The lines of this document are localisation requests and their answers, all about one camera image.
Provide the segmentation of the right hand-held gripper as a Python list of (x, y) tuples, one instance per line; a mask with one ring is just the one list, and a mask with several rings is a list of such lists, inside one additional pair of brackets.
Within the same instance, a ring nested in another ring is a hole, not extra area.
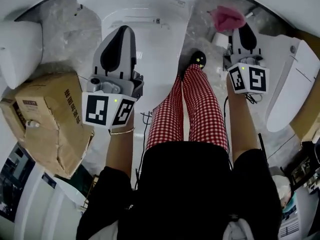
[[(232, 53), (240, 55), (242, 47), (253, 53), (257, 47), (257, 38), (246, 23), (233, 31)], [(236, 94), (267, 94), (270, 70), (264, 67), (264, 59), (259, 55), (245, 55), (232, 62), (230, 56), (223, 57), (223, 67), (228, 72), (231, 86)]]

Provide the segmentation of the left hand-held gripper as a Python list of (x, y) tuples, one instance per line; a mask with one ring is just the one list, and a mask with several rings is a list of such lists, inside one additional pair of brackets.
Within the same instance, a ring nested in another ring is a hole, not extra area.
[(135, 34), (127, 25), (115, 29), (100, 43), (93, 56), (94, 75), (82, 93), (84, 124), (104, 129), (127, 125), (143, 96), (144, 77), (134, 71), (131, 80), (135, 49)]

